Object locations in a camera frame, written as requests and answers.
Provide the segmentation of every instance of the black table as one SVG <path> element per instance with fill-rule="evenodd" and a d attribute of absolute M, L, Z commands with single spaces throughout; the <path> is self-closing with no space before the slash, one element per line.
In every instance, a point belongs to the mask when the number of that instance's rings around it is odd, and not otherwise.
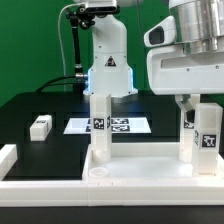
<path fill-rule="evenodd" d="M 29 127 L 51 114 L 45 142 L 31 142 Z M 113 142 L 179 141 L 174 96 L 140 92 L 138 100 L 112 104 L 112 117 L 147 117 L 151 134 L 113 134 Z M 0 144 L 17 144 L 18 160 L 4 181 L 81 179 L 89 135 L 63 135 L 70 118 L 88 118 L 89 103 L 73 93 L 24 93 L 0 108 Z M 224 206 L 0 208 L 0 223 L 223 223 Z"/>

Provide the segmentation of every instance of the small black square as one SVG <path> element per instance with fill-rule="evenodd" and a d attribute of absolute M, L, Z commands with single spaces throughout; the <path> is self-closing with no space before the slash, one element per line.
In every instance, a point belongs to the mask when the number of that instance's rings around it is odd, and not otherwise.
<path fill-rule="evenodd" d="M 122 124 L 129 124 L 128 118 L 112 118 L 112 124 L 122 125 Z"/>
<path fill-rule="evenodd" d="M 110 127 L 110 116 L 107 118 L 107 128 Z"/>
<path fill-rule="evenodd" d="M 104 119 L 93 118 L 93 128 L 96 130 L 104 130 Z"/>
<path fill-rule="evenodd" d="M 202 147 L 203 148 L 215 148 L 216 147 L 216 135 L 203 135 Z"/>
<path fill-rule="evenodd" d="M 45 120 L 39 120 L 36 123 L 38 123 L 38 124 L 44 124 L 44 123 L 46 123 L 46 121 Z"/>
<path fill-rule="evenodd" d="M 198 145 L 199 142 L 199 133 L 195 130 L 194 133 L 194 142 L 196 143 L 196 145 Z"/>
<path fill-rule="evenodd" d="M 115 125 L 112 126 L 112 132 L 130 132 L 129 125 Z"/>

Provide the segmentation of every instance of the green wall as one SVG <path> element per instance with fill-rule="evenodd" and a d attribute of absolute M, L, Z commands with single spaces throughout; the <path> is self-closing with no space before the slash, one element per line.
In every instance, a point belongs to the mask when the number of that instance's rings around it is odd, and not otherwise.
<path fill-rule="evenodd" d="M 128 63 L 138 89 L 148 89 L 146 54 L 142 35 L 168 15 L 167 0 L 145 0 L 140 6 L 122 8 L 116 17 L 128 29 Z M 1 0 L 0 6 L 0 106 L 16 94 L 35 91 L 46 81 L 63 76 L 57 21 L 72 0 Z M 69 22 L 63 17 L 67 74 L 73 73 L 73 46 Z M 92 64 L 91 31 L 80 31 L 82 63 Z"/>

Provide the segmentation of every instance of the cable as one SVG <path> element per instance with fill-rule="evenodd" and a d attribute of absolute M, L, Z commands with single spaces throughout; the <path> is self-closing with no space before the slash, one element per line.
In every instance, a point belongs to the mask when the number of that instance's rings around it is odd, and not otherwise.
<path fill-rule="evenodd" d="M 49 86 L 50 84 L 52 84 L 53 82 L 57 82 L 57 81 L 61 81 L 61 80 L 65 80 L 65 79 L 72 79 L 75 78 L 74 75 L 70 75 L 70 76 L 62 76 L 62 77 L 58 77 L 55 79 L 52 79 L 48 82 L 46 82 L 44 85 L 42 85 L 41 87 L 39 87 L 36 92 L 41 92 L 46 86 Z"/>
<path fill-rule="evenodd" d="M 60 42 L 60 48 L 61 48 L 61 56 L 62 56 L 62 63 L 63 63 L 63 74 L 64 76 L 66 76 L 66 62 L 65 62 L 65 52 L 64 52 L 64 46 L 63 46 L 63 41 L 62 41 L 62 37 L 61 37 L 61 18 L 62 18 L 62 14 L 63 12 L 70 7 L 74 7 L 74 6 L 79 6 L 79 5 L 83 5 L 83 3 L 77 3 L 77 4 L 70 4 L 65 6 L 58 17 L 58 37 L 59 37 L 59 42 Z"/>
<path fill-rule="evenodd" d="M 73 85 L 73 84 L 74 84 L 74 82 L 48 84 L 48 85 L 44 85 L 41 88 L 37 89 L 36 92 L 40 93 L 40 92 L 42 92 L 43 89 L 45 89 L 46 87 L 50 87 L 50 86 L 65 86 L 65 85 Z"/>
<path fill-rule="evenodd" d="M 136 1 L 137 1 L 137 11 L 138 11 L 138 24 L 139 24 L 140 35 L 142 38 L 141 42 L 143 45 L 144 54 L 146 56 L 147 50 L 146 50 L 145 43 L 144 43 L 144 34 L 143 34 L 143 28 L 142 28 L 142 23 L 141 23 L 140 2 L 139 2 L 139 0 L 136 0 Z"/>

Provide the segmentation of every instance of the black cable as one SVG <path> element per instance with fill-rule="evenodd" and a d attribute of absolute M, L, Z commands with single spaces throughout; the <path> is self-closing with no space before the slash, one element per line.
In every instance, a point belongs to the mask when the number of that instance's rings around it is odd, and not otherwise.
<path fill-rule="evenodd" d="M 143 28 L 142 28 L 142 22 L 141 22 L 141 13 L 140 13 L 140 2 L 139 0 L 136 0 L 137 1 L 137 12 L 138 12 L 138 25 L 139 25 L 139 30 L 140 30 L 140 35 L 141 35 L 141 38 L 142 38 L 142 46 L 143 46 L 143 50 L 144 50 L 144 55 L 147 56 L 147 49 L 145 47 L 145 43 L 144 43 L 144 34 L 143 34 Z"/>
<path fill-rule="evenodd" d="M 46 87 L 50 87 L 50 86 L 64 86 L 64 85 L 73 85 L 73 84 L 75 84 L 75 83 L 74 82 L 67 82 L 67 83 L 48 84 L 48 85 L 42 86 L 41 88 L 36 90 L 36 92 L 40 93 L 43 89 L 45 89 Z"/>
<path fill-rule="evenodd" d="M 73 36 L 73 48 L 75 56 L 75 73 L 83 73 L 83 68 L 81 65 L 81 53 L 79 46 L 79 18 L 76 13 L 71 12 L 70 9 L 67 9 L 66 18 L 69 19 L 72 27 L 72 36 Z"/>
<path fill-rule="evenodd" d="M 58 77 L 58 78 L 55 78 L 55 79 L 52 79 L 48 82 L 46 82 L 44 85 L 42 85 L 41 87 L 39 87 L 36 92 L 41 92 L 45 86 L 48 86 L 50 85 L 51 83 L 54 83 L 54 82 L 57 82 L 57 81 L 61 81 L 61 80 L 65 80 L 65 79 L 72 79 L 72 78 L 75 78 L 74 75 L 69 75 L 69 76 L 62 76 L 62 77 Z"/>

